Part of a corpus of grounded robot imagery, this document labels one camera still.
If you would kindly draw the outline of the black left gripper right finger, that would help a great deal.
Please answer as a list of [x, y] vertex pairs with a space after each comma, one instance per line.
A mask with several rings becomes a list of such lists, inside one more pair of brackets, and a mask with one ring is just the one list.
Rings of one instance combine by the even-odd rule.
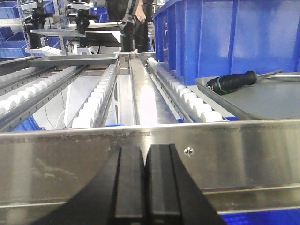
[[175, 144], [153, 144], [146, 159], [150, 225], [224, 225], [191, 178]]

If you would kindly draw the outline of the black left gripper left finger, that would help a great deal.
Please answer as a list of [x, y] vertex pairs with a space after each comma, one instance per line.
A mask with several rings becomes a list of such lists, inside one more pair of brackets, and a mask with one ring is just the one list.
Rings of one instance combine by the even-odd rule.
[[140, 148], [117, 147], [82, 190], [33, 224], [143, 225], [144, 194], [144, 164]]

